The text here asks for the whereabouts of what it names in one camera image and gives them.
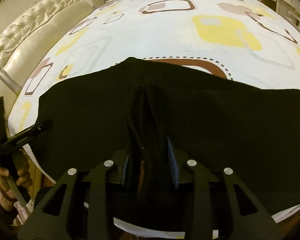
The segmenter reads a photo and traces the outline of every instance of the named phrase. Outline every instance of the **silver bolt head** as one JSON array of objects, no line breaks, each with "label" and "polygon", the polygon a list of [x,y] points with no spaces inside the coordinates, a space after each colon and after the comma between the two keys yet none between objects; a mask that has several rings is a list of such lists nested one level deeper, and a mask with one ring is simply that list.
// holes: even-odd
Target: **silver bolt head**
[{"label": "silver bolt head", "polygon": [[195,161],[195,160],[188,160],[187,161],[187,164],[189,165],[189,166],[196,166],[197,165],[197,162]]},{"label": "silver bolt head", "polygon": [[76,173],[77,173],[77,170],[75,168],[71,168],[71,169],[68,170],[69,175],[74,175]]},{"label": "silver bolt head", "polygon": [[104,163],[104,165],[105,165],[106,167],[111,167],[113,164],[114,164],[114,162],[111,161],[111,160],[105,161],[105,163]]},{"label": "silver bolt head", "polygon": [[227,174],[227,175],[231,175],[231,174],[233,173],[233,170],[232,170],[231,168],[225,168],[223,171],[224,171],[225,174]]}]

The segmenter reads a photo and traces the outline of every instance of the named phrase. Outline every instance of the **black cloth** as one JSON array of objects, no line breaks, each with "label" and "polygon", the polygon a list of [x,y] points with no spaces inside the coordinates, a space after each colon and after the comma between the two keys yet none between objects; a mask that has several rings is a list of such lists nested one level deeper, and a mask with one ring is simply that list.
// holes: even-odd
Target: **black cloth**
[{"label": "black cloth", "polygon": [[15,220],[17,215],[18,210],[15,207],[13,207],[11,211],[7,211],[0,205],[0,219],[7,226],[13,225],[13,221]]},{"label": "black cloth", "polygon": [[190,158],[209,169],[232,168],[271,215],[300,204],[300,90],[261,90],[135,58],[59,82],[40,97],[37,122],[53,120],[30,143],[40,166],[58,180],[126,148],[138,84],[156,88],[144,90],[151,115]]}]

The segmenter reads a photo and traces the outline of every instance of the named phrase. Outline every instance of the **cream tufted headboard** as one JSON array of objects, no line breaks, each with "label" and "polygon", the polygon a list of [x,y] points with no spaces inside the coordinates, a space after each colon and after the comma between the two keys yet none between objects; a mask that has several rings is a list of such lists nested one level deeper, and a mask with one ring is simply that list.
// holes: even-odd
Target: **cream tufted headboard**
[{"label": "cream tufted headboard", "polygon": [[[42,0],[0,34],[0,67],[20,86],[47,52],[103,0]],[[17,96],[0,80],[8,116]]]}]

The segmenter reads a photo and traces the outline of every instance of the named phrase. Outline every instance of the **hand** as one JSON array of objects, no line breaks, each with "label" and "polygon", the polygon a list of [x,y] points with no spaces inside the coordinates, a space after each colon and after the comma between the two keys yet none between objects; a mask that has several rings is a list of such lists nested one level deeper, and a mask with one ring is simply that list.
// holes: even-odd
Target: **hand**
[{"label": "hand", "polygon": [[[17,186],[23,186],[28,188],[32,185],[32,179],[30,179],[29,163],[27,157],[22,151],[17,151],[13,154],[13,160],[15,162],[19,178],[16,181]],[[7,176],[9,176],[9,171],[6,168],[0,167],[0,185],[4,192],[10,198],[16,198],[15,193],[10,189],[7,182]]]}]

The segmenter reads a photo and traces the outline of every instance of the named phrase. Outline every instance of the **sleeve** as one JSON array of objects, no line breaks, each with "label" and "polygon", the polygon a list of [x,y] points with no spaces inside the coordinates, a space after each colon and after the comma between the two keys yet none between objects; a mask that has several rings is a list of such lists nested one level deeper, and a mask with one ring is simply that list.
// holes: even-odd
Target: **sleeve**
[{"label": "sleeve", "polygon": [[0,205],[0,218],[8,227],[13,225],[13,221],[17,215],[18,211],[15,207],[13,207],[12,211],[7,211]]}]

